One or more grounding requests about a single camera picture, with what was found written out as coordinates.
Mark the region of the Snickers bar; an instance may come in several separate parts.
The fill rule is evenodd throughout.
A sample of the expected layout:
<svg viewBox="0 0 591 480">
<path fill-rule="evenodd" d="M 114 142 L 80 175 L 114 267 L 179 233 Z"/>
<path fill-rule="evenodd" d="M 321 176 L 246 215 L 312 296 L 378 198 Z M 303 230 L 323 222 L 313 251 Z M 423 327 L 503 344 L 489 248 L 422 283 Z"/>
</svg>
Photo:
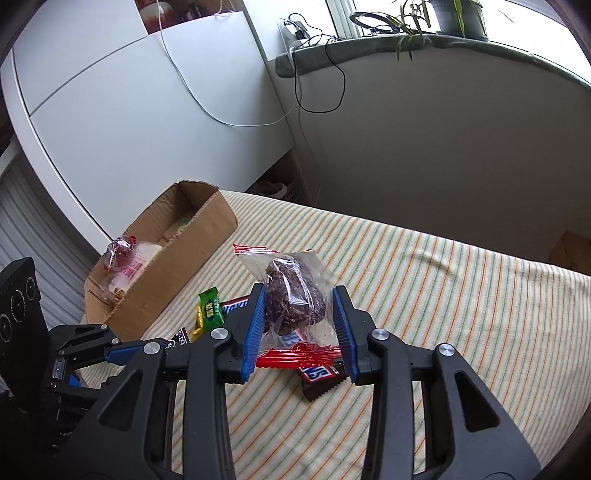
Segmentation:
<svg viewBox="0 0 591 480">
<path fill-rule="evenodd" d="M 341 361 L 329 366 L 300 368 L 297 373 L 301 378 L 301 392 L 308 402 L 314 402 L 348 378 Z"/>
<path fill-rule="evenodd" d="M 229 314 L 236 309 L 242 309 L 249 303 L 249 296 L 243 296 L 231 300 L 221 302 L 221 312 L 224 318 L 228 318 Z"/>
</svg>

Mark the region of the dried fruit bag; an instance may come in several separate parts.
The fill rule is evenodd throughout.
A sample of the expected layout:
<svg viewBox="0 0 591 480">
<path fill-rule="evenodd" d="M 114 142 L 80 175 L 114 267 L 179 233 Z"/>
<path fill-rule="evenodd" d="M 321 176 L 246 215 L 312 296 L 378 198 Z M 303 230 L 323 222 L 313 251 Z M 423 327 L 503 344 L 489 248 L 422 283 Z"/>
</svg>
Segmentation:
<svg viewBox="0 0 591 480">
<path fill-rule="evenodd" d="M 318 255 L 238 244 L 233 251 L 266 290 L 256 366 L 298 370 L 335 364 L 341 358 L 332 320 L 335 275 Z"/>
<path fill-rule="evenodd" d="M 103 256 L 103 266 L 108 273 L 120 271 L 130 261 L 137 239 L 135 236 L 122 235 L 114 239 Z"/>
</svg>

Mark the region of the green candy bag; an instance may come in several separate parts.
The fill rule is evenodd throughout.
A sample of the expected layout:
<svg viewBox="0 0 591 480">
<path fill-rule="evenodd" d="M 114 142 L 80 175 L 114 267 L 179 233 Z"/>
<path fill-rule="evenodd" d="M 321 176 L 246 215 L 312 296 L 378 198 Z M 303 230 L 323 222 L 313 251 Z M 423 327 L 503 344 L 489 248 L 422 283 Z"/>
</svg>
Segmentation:
<svg viewBox="0 0 591 480">
<path fill-rule="evenodd" d="M 204 314 L 205 331 L 211 331 L 224 324 L 221 301 L 219 301 L 219 292 L 216 287 L 211 287 L 198 294 L 198 303 L 201 305 Z"/>
</svg>

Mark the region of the small black candy packet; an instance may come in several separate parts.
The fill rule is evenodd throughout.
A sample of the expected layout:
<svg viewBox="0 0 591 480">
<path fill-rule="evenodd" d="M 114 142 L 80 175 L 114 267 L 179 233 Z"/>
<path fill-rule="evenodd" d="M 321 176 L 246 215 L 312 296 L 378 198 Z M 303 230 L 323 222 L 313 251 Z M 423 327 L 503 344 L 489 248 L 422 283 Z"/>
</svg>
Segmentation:
<svg viewBox="0 0 591 480">
<path fill-rule="evenodd" d="M 173 347 L 183 346 L 189 343 L 190 337 L 184 327 L 181 327 L 179 330 L 177 330 L 171 339 L 171 344 Z"/>
</svg>

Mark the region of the packaged sliced bread loaf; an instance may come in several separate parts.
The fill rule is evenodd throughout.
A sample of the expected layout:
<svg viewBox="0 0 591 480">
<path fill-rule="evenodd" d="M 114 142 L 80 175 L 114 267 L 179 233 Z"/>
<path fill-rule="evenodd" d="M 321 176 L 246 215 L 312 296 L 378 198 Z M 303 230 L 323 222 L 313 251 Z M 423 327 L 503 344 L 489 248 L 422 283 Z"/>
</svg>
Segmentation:
<svg viewBox="0 0 591 480">
<path fill-rule="evenodd" d="M 109 305 L 115 306 L 125 297 L 128 290 L 161 249 L 162 247 L 158 244 L 140 242 L 120 267 L 106 275 L 101 283 L 101 289 L 103 298 Z"/>
</svg>

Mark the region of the cardboard box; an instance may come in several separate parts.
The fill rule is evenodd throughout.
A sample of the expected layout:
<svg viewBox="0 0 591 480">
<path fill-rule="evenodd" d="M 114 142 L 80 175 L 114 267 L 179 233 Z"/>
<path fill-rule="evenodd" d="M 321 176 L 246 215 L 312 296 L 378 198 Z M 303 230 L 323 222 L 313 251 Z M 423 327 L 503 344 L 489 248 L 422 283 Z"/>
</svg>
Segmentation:
<svg viewBox="0 0 591 480">
<path fill-rule="evenodd" d="M 124 232 L 160 250 L 132 276 L 119 301 L 106 298 L 107 271 L 97 262 L 84 284 L 87 322 L 107 325 L 124 341 L 140 339 L 237 227 L 217 186 L 188 180 L 172 184 Z"/>
</svg>

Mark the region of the yellow candy bag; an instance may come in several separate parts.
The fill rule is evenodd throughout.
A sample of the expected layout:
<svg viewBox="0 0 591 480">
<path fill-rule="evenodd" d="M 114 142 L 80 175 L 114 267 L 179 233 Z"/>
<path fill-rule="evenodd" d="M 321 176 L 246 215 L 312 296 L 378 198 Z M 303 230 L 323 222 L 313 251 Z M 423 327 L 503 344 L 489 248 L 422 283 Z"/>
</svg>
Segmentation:
<svg viewBox="0 0 591 480">
<path fill-rule="evenodd" d="M 197 303 L 195 308 L 195 322 L 190 333 L 192 342 L 197 341 L 204 334 L 204 314 L 202 313 L 201 305 Z"/>
</svg>

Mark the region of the striped tablecloth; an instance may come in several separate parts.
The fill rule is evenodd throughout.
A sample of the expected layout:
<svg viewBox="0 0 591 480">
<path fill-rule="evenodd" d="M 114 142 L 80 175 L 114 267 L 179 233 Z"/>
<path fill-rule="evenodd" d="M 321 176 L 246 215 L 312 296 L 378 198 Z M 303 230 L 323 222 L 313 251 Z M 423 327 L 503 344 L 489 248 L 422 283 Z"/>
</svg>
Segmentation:
<svg viewBox="0 0 591 480">
<path fill-rule="evenodd" d="M 193 324 L 200 292 L 245 296 L 253 276 L 235 245 L 311 250 L 356 307 L 408 344 L 454 345 L 542 464 L 590 403 L 590 279 L 458 241 L 280 200 L 226 192 L 238 227 L 147 329 L 166 338 Z M 290 370 L 259 369 L 226 390 L 240 479 L 356 479 L 373 391 L 342 382 L 304 399 Z"/>
</svg>

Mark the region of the white wardrobe cabinet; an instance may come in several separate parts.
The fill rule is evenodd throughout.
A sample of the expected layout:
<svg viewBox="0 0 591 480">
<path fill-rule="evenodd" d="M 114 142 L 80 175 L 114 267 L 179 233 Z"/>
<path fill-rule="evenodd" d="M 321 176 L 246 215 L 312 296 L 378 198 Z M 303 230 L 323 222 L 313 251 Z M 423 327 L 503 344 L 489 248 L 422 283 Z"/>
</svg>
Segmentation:
<svg viewBox="0 0 591 480">
<path fill-rule="evenodd" d="M 1 83 L 27 160 L 97 251 L 172 183 L 242 192 L 294 145 L 238 11 L 151 34 L 131 1 L 48 1 Z"/>
</svg>

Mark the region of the white power strip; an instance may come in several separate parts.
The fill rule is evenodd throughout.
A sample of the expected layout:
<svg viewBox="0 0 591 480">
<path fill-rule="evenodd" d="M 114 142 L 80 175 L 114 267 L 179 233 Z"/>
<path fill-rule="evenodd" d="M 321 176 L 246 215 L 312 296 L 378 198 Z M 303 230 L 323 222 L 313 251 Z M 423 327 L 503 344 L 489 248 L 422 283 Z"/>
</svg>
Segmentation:
<svg viewBox="0 0 591 480">
<path fill-rule="evenodd" d="M 308 28 L 301 21 L 281 20 L 280 33 L 287 48 L 300 46 L 311 38 Z"/>
</svg>

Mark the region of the potted spider plant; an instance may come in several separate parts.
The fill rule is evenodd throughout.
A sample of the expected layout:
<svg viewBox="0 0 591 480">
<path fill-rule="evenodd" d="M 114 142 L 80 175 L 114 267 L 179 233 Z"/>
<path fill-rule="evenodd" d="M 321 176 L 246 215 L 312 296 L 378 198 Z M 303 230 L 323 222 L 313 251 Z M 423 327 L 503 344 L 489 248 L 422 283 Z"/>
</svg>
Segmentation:
<svg viewBox="0 0 591 480">
<path fill-rule="evenodd" d="M 437 18 L 439 33 L 473 40 L 488 39 L 483 7 L 478 1 L 400 1 L 398 14 L 386 15 L 390 24 L 403 35 L 396 47 L 398 60 L 403 51 L 407 51 L 412 60 L 414 47 L 423 44 L 424 36 L 433 27 L 430 9 Z"/>
</svg>

